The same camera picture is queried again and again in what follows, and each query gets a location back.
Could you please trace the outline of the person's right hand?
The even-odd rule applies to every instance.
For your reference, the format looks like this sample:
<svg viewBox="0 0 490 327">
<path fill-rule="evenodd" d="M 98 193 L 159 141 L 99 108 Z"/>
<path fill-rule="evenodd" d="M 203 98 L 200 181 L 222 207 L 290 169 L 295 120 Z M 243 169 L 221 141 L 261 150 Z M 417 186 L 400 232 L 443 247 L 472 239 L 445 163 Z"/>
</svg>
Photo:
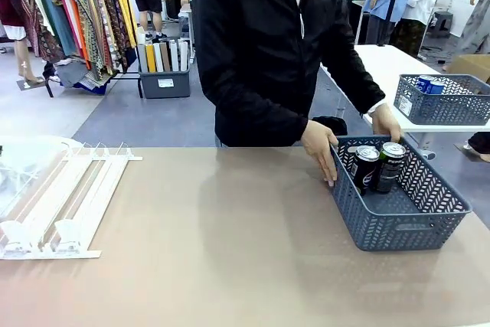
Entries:
<svg viewBox="0 0 490 327">
<path fill-rule="evenodd" d="M 333 187 L 338 178 L 335 160 L 332 158 L 332 146 L 338 144 L 332 130 L 320 123 L 309 120 L 301 137 L 305 151 L 319 164 L 324 181 Z"/>
</svg>

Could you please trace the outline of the person's left hand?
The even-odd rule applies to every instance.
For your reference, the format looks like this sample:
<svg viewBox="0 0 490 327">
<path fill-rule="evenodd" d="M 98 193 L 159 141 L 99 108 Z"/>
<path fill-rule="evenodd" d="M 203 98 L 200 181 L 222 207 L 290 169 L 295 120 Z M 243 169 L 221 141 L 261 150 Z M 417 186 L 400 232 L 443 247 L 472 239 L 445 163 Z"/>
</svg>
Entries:
<svg viewBox="0 0 490 327">
<path fill-rule="evenodd" d="M 400 124 L 386 103 L 381 103 L 368 113 L 375 135 L 389 135 L 391 142 L 398 143 L 402 136 Z"/>
</svg>

